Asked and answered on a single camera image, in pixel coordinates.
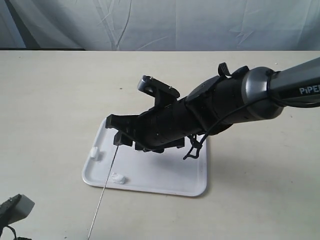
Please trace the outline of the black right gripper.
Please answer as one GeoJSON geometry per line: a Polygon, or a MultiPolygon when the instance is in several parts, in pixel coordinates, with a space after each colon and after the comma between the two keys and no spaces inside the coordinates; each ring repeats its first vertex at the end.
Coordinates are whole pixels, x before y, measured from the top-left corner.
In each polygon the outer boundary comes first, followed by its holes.
{"type": "Polygon", "coordinates": [[[160,109],[140,115],[106,117],[106,129],[116,129],[115,146],[128,146],[137,151],[162,153],[168,148],[183,148],[187,136],[185,109],[160,109]]]}

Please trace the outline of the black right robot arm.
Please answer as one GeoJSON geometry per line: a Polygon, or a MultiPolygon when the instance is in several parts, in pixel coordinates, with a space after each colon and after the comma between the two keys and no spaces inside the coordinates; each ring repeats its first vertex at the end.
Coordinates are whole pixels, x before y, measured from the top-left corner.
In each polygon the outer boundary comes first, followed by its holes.
{"type": "Polygon", "coordinates": [[[320,60],[276,71],[243,66],[230,72],[226,63],[218,74],[181,97],[173,87],[145,75],[138,90],[154,98],[154,105],[135,115],[109,115],[107,129],[115,129],[116,146],[162,153],[182,148],[189,140],[199,152],[209,136],[234,124],[271,120],[285,107],[317,108],[320,105],[320,60]]]}

